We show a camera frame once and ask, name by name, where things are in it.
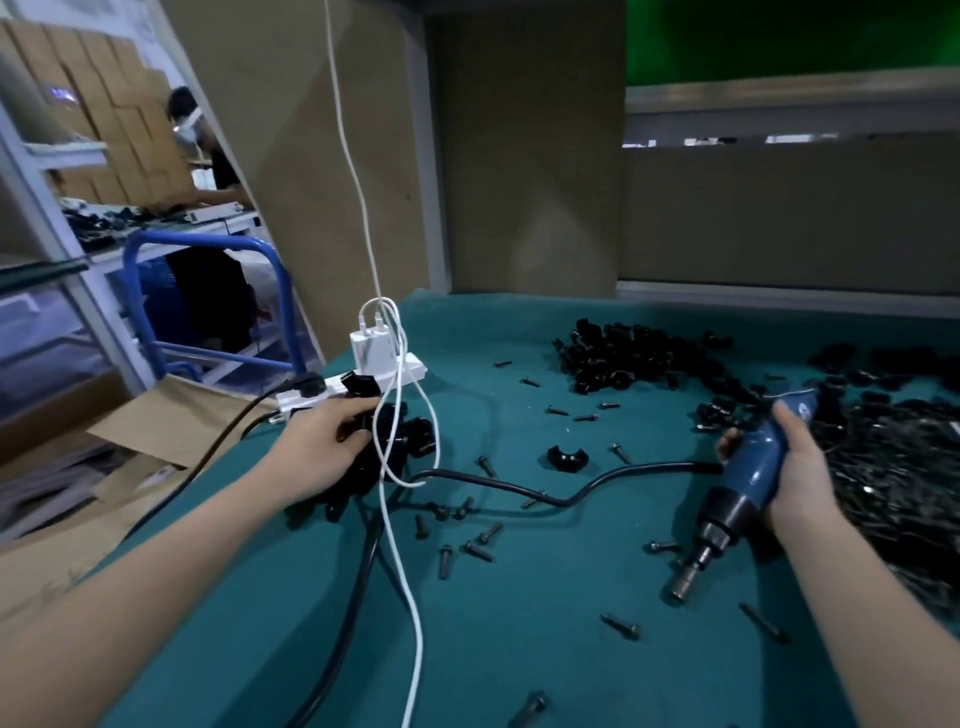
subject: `white power adapter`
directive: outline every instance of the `white power adapter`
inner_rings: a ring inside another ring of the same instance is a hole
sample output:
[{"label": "white power adapter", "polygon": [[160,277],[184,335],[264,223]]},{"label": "white power adapter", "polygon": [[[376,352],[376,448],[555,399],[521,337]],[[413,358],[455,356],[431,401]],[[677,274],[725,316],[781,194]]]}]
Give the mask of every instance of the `white power adapter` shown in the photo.
[{"label": "white power adapter", "polygon": [[396,349],[379,311],[375,320],[375,326],[367,328],[361,319],[360,330],[350,335],[350,345],[357,374],[380,378],[396,371]]}]

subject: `black plastic part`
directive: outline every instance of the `black plastic part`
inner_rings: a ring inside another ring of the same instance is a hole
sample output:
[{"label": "black plastic part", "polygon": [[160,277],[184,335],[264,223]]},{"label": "black plastic part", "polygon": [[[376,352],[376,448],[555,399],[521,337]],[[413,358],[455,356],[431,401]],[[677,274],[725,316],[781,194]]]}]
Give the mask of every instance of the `black plastic part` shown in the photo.
[{"label": "black plastic part", "polygon": [[547,462],[562,473],[578,473],[587,466],[590,461],[582,449],[578,449],[572,454],[563,452],[559,446],[555,445],[546,452]]},{"label": "black plastic part", "polygon": [[379,397],[383,393],[376,378],[369,375],[358,375],[356,372],[347,372],[340,377],[344,387],[351,397]]}]

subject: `white wall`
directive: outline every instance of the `white wall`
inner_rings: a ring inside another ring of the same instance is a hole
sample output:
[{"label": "white wall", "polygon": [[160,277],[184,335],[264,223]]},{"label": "white wall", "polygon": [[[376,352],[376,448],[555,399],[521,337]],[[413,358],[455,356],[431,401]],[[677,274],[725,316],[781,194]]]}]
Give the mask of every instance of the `white wall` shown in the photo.
[{"label": "white wall", "polygon": [[182,75],[156,39],[143,0],[0,0],[0,15],[129,38],[146,65],[167,75],[171,88],[183,85]]}]

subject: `electric screwdriver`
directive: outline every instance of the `electric screwdriver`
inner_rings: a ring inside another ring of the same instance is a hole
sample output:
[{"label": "electric screwdriver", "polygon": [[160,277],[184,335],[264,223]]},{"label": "electric screwdriver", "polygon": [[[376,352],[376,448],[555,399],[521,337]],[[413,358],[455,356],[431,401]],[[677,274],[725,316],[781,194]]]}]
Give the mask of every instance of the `electric screwdriver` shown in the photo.
[{"label": "electric screwdriver", "polygon": [[[812,384],[764,398],[770,403],[782,400],[808,424],[817,410],[817,389]],[[724,468],[723,484],[710,488],[700,506],[693,551],[667,588],[671,598],[685,601],[697,575],[736,545],[744,530],[759,519],[777,493],[786,451],[786,436],[773,417],[754,431],[743,433],[743,440]]]}]

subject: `teal work mat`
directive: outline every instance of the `teal work mat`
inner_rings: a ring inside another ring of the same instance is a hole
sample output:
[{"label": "teal work mat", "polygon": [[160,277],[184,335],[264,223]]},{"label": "teal work mat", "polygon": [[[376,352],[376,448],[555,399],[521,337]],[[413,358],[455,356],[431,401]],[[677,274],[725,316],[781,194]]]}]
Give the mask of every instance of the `teal work mat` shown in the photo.
[{"label": "teal work mat", "polygon": [[[801,380],[805,362],[825,344],[952,346],[949,322],[693,306],[545,299],[509,295],[412,296],[401,307],[411,348],[429,368],[423,387],[441,423],[442,467],[480,473],[487,455],[498,475],[569,496],[618,467],[609,451],[622,444],[635,463],[711,458],[712,438],[692,431],[689,416],[709,398],[697,381],[670,392],[635,384],[626,392],[585,397],[571,392],[550,342],[578,318],[623,321],[699,337],[732,335],[720,356],[746,382],[764,374]],[[498,360],[513,360],[496,369]],[[327,374],[352,367],[348,355]],[[541,388],[519,382],[529,376]],[[917,380],[898,397],[930,397]],[[427,416],[410,387],[411,416]],[[571,415],[619,409],[597,422]],[[245,472],[270,447],[276,427],[261,427],[113,558],[156,533]],[[583,448],[588,467],[557,473],[544,464],[553,445]],[[411,461],[427,468],[431,458]],[[853,727],[792,571],[782,556],[741,544],[711,565],[682,609],[660,591],[669,554],[642,551],[651,540],[689,543],[703,492],[715,480],[688,474],[616,481],[569,511],[520,510],[523,498],[461,483],[431,481],[412,501],[459,505],[473,496],[479,514],[465,521],[429,519],[431,537],[414,538],[415,510],[393,516],[407,578],[425,636],[417,728],[504,726],[532,690],[552,703],[532,724],[659,728]],[[375,491],[367,499],[375,505]],[[496,521],[496,563],[455,555],[450,579],[438,579],[439,549],[458,546]],[[143,672],[105,726],[281,726],[324,666],[343,617],[364,539],[358,510],[339,524],[315,518],[291,532],[280,516],[252,539],[223,581]],[[389,560],[389,552],[384,551]],[[760,634],[737,608],[758,606],[791,636],[781,646]],[[599,620],[611,612],[635,621],[643,637],[624,640]],[[401,598],[374,567],[353,646],[340,679],[313,725],[398,725],[410,682],[414,638]]]}]

